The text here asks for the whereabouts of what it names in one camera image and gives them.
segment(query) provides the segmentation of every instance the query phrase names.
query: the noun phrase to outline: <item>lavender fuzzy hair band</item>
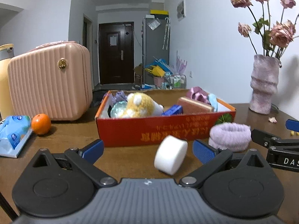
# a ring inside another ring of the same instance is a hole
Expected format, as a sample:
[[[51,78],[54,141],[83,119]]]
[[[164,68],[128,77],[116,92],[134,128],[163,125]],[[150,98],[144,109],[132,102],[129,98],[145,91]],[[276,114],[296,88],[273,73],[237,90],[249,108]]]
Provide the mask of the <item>lavender fuzzy hair band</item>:
[[[223,123],[210,130],[209,145],[218,149],[224,148],[239,152],[247,149],[251,141],[251,130],[247,125]]]

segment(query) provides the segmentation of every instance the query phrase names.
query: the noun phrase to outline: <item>orange fruit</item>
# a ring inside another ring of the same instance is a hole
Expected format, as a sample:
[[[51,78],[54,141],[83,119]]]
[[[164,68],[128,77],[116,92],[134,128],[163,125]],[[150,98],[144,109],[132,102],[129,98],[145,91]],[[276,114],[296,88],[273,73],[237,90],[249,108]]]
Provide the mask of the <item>orange fruit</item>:
[[[51,120],[46,114],[38,114],[31,120],[31,128],[37,135],[44,135],[51,129]]]

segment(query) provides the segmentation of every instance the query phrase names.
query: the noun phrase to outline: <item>pink suitcase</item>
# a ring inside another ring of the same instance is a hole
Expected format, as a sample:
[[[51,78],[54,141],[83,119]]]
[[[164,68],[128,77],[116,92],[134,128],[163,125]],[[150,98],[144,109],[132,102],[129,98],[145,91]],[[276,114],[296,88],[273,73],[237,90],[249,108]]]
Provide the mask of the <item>pink suitcase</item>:
[[[71,42],[54,42],[14,57],[8,81],[17,115],[39,113],[51,120],[76,120],[92,102],[90,55]]]

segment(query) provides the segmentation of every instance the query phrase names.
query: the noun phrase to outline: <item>gray refrigerator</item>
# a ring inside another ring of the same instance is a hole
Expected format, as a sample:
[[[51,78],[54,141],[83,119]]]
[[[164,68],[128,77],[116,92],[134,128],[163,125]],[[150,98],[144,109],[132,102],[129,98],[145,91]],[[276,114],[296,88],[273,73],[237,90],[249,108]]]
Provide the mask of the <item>gray refrigerator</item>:
[[[148,23],[152,21],[153,19],[151,18],[143,19],[143,68],[145,68],[147,65],[152,64],[155,61],[155,58],[164,59],[166,63],[169,64],[169,46],[168,50],[166,50],[167,38],[165,42],[165,48],[164,50],[162,49],[164,42],[166,20],[160,19],[159,21],[161,25],[155,30],[152,30],[148,26]],[[143,72],[143,83],[150,85],[154,84],[153,76],[145,70]]]

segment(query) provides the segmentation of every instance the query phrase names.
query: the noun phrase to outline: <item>red cardboard box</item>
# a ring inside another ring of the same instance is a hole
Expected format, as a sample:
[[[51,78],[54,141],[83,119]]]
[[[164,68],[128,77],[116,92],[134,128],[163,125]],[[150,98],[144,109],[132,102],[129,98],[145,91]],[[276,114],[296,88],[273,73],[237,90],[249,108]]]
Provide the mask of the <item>red cardboard box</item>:
[[[188,90],[143,90],[164,109],[177,103],[178,98],[185,96]],[[112,99],[106,95],[95,116],[100,139],[106,147],[140,146],[160,144],[168,135],[179,139],[195,140],[209,137],[212,126],[223,122],[233,122],[236,109],[218,101],[218,112],[181,114],[174,116],[153,116],[146,118],[113,119],[108,116]]]

